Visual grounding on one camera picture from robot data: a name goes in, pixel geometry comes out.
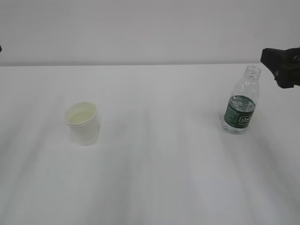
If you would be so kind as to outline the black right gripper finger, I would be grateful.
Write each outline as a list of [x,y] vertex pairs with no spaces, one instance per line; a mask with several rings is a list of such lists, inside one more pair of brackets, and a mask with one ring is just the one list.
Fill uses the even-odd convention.
[[282,89],[300,85],[300,48],[264,48],[260,62],[273,74]]

